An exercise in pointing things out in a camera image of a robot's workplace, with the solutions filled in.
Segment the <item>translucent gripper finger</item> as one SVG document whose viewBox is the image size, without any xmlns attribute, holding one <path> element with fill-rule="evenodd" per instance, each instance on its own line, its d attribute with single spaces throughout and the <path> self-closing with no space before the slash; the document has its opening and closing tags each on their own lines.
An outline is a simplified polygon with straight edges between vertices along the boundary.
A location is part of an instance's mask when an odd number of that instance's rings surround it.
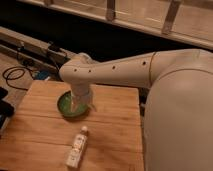
<svg viewBox="0 0 213 171">
<path fill-rule="evenodd" d="M 71 107 L 70 110 L 72 113 L 76 112 L 76 110 L 78 109 L 78 103 L 76 102 L 76 99 L 71 97 Z"/>
<path fill-rule="evenodd" d="M 97 111 L 95 105 L 93 104 L 93 98 L 92 98 L 92 97 L 88 99 L 87 106 L 88 106 L 91 110 L 93 110 L 93 111 L 95 111 L 95 112 Z"/>
</svg>

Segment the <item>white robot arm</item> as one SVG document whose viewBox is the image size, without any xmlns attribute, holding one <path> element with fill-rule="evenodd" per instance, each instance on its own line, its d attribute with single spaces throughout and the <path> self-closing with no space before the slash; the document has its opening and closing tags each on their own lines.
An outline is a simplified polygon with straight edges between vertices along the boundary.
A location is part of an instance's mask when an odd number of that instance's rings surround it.
<svg viewBox="0 0 213 171">
<path fill-rule="evenodd" d="M 92 102 L 90 85 L 147 88 L 145 171 L 213 171 L 213 53 L 151 52 L 96 62 L 79 53 L 60 68 L 72 106 Z"/>
</svg>

